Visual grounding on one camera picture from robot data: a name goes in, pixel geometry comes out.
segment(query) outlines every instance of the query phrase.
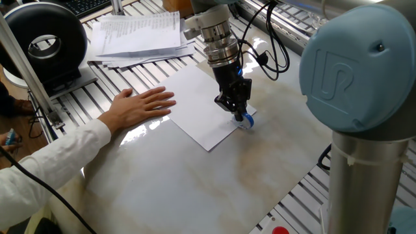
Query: white tabletop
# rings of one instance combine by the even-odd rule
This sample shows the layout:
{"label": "white tabletop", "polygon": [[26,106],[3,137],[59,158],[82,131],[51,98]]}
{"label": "white tabletop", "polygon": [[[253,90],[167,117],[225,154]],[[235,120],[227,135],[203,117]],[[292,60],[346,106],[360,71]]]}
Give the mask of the white tabletop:
{"label": "white tabletop", "polygon": [[[253,28],[248,40],[271,49]],[[300,57],[277,82],[246,57],[253,79],[253,129],[236,130],[212,152],[164,117],[124,131],[60,193],[98,233],[248,233],[316,165],[330,130],[306,107]],[[206,62],[198,65],[212,75]],[[64,233],[86,231],[56,199]]]}

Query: hand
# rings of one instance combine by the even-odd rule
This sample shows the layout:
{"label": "hand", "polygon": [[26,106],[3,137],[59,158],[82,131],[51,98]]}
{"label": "hand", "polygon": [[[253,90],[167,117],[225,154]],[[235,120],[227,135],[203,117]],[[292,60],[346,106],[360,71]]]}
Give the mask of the hand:
{"label": "hand", "polygon": [[111,104],[110,110],[98,117],[110,129],[111,134],[120,129],[134,126],[152,117],[164,116],[176,101],[166,101],[174,96],[173,92],[164,92],[165,87],[158,87],[135,97],[129,97],[133,89],[123,90]]}
{"label": "hand", "polygon": [[0,146],[3,147],[3,149],[5,151],[12,152],[12,151],[14,151],[14,150],[23,146],[22,143],[18,143],[20,136],[17,135],[17,134],[15,134],[15,136],[14,136],[15,144],[6,146],[7,135],[8,135],[8,133],[0,135]]}

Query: white shirt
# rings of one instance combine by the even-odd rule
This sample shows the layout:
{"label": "white shirt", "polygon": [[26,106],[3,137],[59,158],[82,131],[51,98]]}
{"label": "white shirt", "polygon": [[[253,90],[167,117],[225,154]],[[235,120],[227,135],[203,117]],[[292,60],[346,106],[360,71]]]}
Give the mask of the white shirt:
{"label": "white shirt", "polygon": [[[110,139],[109,128],[99,120],[92,120],[19,163],[52,188],[59,189]],[[51,196],[15,166],[0,170],[0,230],[24,221],[42,208]]]}

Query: white paper sheet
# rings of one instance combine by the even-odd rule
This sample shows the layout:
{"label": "white paper sheet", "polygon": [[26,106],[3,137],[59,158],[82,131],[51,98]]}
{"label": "white paper sheet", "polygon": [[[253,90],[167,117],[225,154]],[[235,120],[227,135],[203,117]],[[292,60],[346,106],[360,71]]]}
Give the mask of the white paper sheet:
{"label": "white paper sheet", "polygon": [[[167,91],[174,92],[176,105],[169,117],[205,150],[210,151],[236,130],[233,115],[215,102],[218,84],[195,66],[187,66],[161,82]],[[256,110],[247,106],[249,114]]]}
{"label": "white paper sheet", "polygon": [[165,60],[165,59],[177,58],[177,57],[182,57],[186,55],[193,55],[194,53],[196,53],[194,45],[189,44],[189,45],[186,45],[183,47],[181,46],[177,48],[173,55],[164,54],[164,55],[159,55],[159,56],[154,56],[154,57],[143,57],[142,59],[139,59],[139,60],[113,61],[112,66],[110,67],[111,68],[124,68],[128,66],[136,65],[136,64],[157,62],[157,61]]}
{"label": "white paper sheet", "polygon": [[93,24],[91,45],[95,56],[179,47],[179,12],[103,17]]}
{"label": "white paper sheet", "polygon": [[[106,16],[101,19],[101,22],[105,21],[122,21],[129,16]],[[136,64],[143,64],[147,62],[156,62],[164,59],[171,59],[176,57],[182,57],[186,55],[192,55],[196,53],[193,40],[187,40],[183,31],[186,29],[185,20],[180,20],[180,42],[181,46],[177,48],[168,48],[168,49],[157,49],[151,51],[137,51],[137,52],[128,52],[128,53],[118,53],[115,55],[95,55],[96,49],[91,49],[88,51],[88,60],[89,61],[101,61],[104,65],[110,68],[124,68],[127,66],[132,66]]]}

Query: robot end effector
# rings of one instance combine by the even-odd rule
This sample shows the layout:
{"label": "robot end effector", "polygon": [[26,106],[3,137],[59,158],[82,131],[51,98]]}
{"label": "robot end effector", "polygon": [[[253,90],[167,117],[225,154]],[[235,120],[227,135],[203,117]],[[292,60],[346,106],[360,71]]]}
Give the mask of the robot end effector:
{"label": "robot end effector", "polygon": [[215,103],[225,111],[234,114],[238,122],[247,115],[247,100],[250,99],[252,80],[242,76],[239,61],[239,45],[231,38],[230,17],[226,5],[236,0],[192,0],[195,16],[186,20],[188,39],[202,35],[207,47],[208,65],[212,67],[214,76],[220,86],[220,94]]}

